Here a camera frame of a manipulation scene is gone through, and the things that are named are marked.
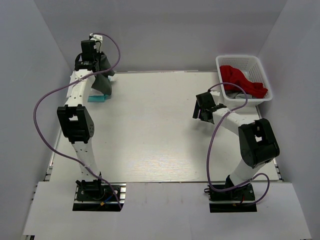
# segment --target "red cloth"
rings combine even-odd
[[[236,84],[243,88],[245,93],[250,94],[258,99],[263,99],[268,89],[264,87],[261,82],[250,82],[246,79],[245,75],[237,68],[232,66],[221,66],[220,67],[222,82]],[[240,89],[236,86],[224,85],[225,91],[236,91]]]

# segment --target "work surface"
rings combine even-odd
[[[113,183],[207,181],[206,157],[215,126],[192,115],[196,95],[218,83],[218,74],[119,73],[115,77],[110,99],[86,105],[95,125],[92,147],[102,176]],[[252,121],[259,119],[255,107],[238,113]],[[63,135],[57,150],[76,157]],[[211,180],[224,181],[240,159],[239,138],[221,127],[211,151]],[[279,179],[273,162],[259,172]],[[79,176],[77,163],[54,156],[51,182],[74,182]]]
[[[254,182],[256,197],[266,183]],[[257,212],[210,213],[205,183],[129,183],[121,212],[72,211],[76,183],[40,182],[25,225],[34,240],[301,240],[292,184],[272,183]]]

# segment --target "wall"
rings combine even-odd
[[[274,95],[260,110],[272,123],[281,173],[293,183],[314,240],[320,239],[319,43],[320,2],[289,0],[258,55]]]
[[[118,71],[212,70],[220,54],[257,55],[287,0],[35,0],[72,67],[91,32],[116,39]],[[104,43],[111,62],[115,47]]]
[[[51,155],[36,133],[33,108],[42,95],[68,83],[71,70],[32,0],[1,1],[0,32],[0,239],[17,240]],[[64,94],[51,96],[38,113],[51,143]]]

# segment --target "plastic basket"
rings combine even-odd
[[[263,86],[268,89],[264,98],[248,99],[247,106],[257,106],[265,101],[270,101],[273,97],[270,84],[268,82],[265,71],[261,65],[259,58],[250,55],[221,55],[217,56],[216,67],[218,70],[219,81],[222,83],[220,66],[229,65],[233,68],[241,70],[244,76],[252,83],[263,83]],[[222,95],[224,98],[224,105],[228,108],[238,107],[244,104],[245,99],[233,99],[226,95],[225,88],[222,85]]]

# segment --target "purple cable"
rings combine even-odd
[[[52,147],[52,146],[50,145],[50,143],[45,139],[45,137],[44,137],[44,135],[42,134],[42,132],[40,131],[40,128],[39,128],[39,125],[38,125],[38,121],[37,121],[37,110],[38,110],[38,107],[39,107],[40,103],[41,103],[46,97],[48,97],[49,95],[54,94],[54,93],[56,93],[56,92],[58,92],[58,91],[60,91],[60,90],[62,90],[62,89],[68,88],[69,86],[75,85],[75,84],[79,83],[81,80],[84,80],[84,79],[86,79],[86,78],[88,78],[88,77],[90,77],[90,76],[98,75],[98,74],[103,74],[103,73],[109,72],[110,70],[114,69],[114,68],[118,65],[118,63],[120,62],[121,53],[120,53],[119,45],[118,45],[110,36],[108,36],[108,35],[106,35],[106,34],[104,34],[104,33],[93,33],[93,34],[103,35],[103,36],[109,38],[109,39],[114,43],[114,45],[116,46],[116,48],[117,48],[117,50],[118,50],[118,60],[116,61],[116,63],[115,63],[112,67],[110,67],[109,69],[107,69],[107,70],[89,73],[89,74],[81,77],[80,80],[76,80],[76,81],[74,81],[74,82],[72,82],[72,83],[70,83],[70,84],[68,84],[68,85],[66,85],[66,86],[62,86],[62,87],[60,87],[60,88],[57,88],[57,89],[55,89],[55,90],[52,90],[52,91],[48,92],[47,94],[45,94],[44,96],[42,96],[42,97],[39,99],[39,101],[35,104],[35,107],[34,107],[34,110],[33,110],[33,122],[34,122],[35,129],[36,129],[37,133],[39,134],[40,138],[42,139],[42,141],[44,142],[44,144],[45,144],[51,151],[53,151],[54,153],[56,153],[56,154],[58,154],[58,155],[60,155],[60,156],[62,156],[62,157],[65,157],[65,158],[67,158],[67,159],[71,159],[71,160],[73,160],[73,161],[76,161],[77,163],[79,163],[80,165],[82,165],[83,167],[85,167],[85,169],[86,169],[92,176],[94,176],[95,178],[97,178],[97,179],[105,182],[106,184],[108,184],[109,187],[111,188],[112,193],[113,193],[113,195],[115,196],[115,199],[116,199],[116,201],[117,201],[117,203],[118,203],[118,205],[119,205],[119,208],[120,208],[120,210],[121,210],[121,209],[122,209],[122,206],[121,206],[121,204],[120,204],[119,198],[118,198],[118,196],[117,196],[114,188],[112,187],[112,185],[111,185],[107,180],[105,180],[105,179],[103,179],[102,177],[94,174],[94,173],[92,172],[92,170],[91,170],[89,167],[87,167],[87,166],[86,166],[82,161],[80,161],[79,159],[74,158],[74,157],[72,157],[72,156],[68,156],[68,155],[66,155],[66,154],[64,154],[64,153],[62,153],[62,152],[57,151],[54,147]]]
[[[265,176],[266,179],[267,179],[267,187],[266,187],[266,190],[264,192],[264,194],[262,195],[262,197],[260,197],[258,200],[252,202],[252,203],[248,203],[247,205],[253,205],[253,204],[256,204],[258,202],[260,202],[266,195],[267,195],[267,192],[269,190],[269,187],[270,187],[270,179],[268,177],[268,175],[266,175],[265,173],[258,173],[256,174],[252,179],[249,179],[249,180],[246,180],[238,185],[235,185],[235,186],[232,186],[232,187],[229,187],[229,188],[225,188],[225,189],[217,189],[215,188],[212,183],[211,183],[211,179],[210,179],[210,169],[209,169],[209,163],[210,163],[210,153],[211,153],[211,148],[212,148],[212,145],[213,145],[213,142],[214,142],[214,139],[215,139],[215,136],[217,134],[217,131],[218,131],[218,128],[220,127],[220,125],[222,124],[223,120],[229,116],[229,114],[235,110],[238,110],[238,109],[241,109],[243,108],[245,105],[247,105],[248,103],[248,96],[247,96],[247,93],[245,92],[245,90],[243,90],[243,88],[241,88],[240,86],[236,85],[236,84],[233,84],[233,83],[230,83],[230,82],[221,82],[221,83],[218,83],[218,84],[215,84],[213,85],[212,87],[210,87],[208,89],[208,92],[211,92],[211,90],[213,88],[215,88],[216,86],[219,86],[219,85],[232,85],[234,87],[237,87],[238,89],[241,90],[241,92],[243,92],[244,96],[245,96],[245,102],[243,105],[241,106],[237,106],[233,109],[231,109],[230,111],[228,111],[225,115],[223,115],[223,117],[221,118],[221,120],[218,122],[218,124],[216,125],[214,131],[213,131],[213,134],[212,134],[212,137],[211,137],[211,140],[210,140],[210,144],[209,144],[209,148],[208,148],[208,153],[206,155],[206,176],[208,178],[208,183],[209,183],[209,186],[210,188],[215,191],[215,192],[219,192],[219,193],[222,193],[222,192],[227,192],[227,191],[231,191],[231,190],[234,190],[236,188],[239,188],[243,185],[246,185],[248,184],[249,182],[251,182],[252,180],[256,179],[258,176]]]

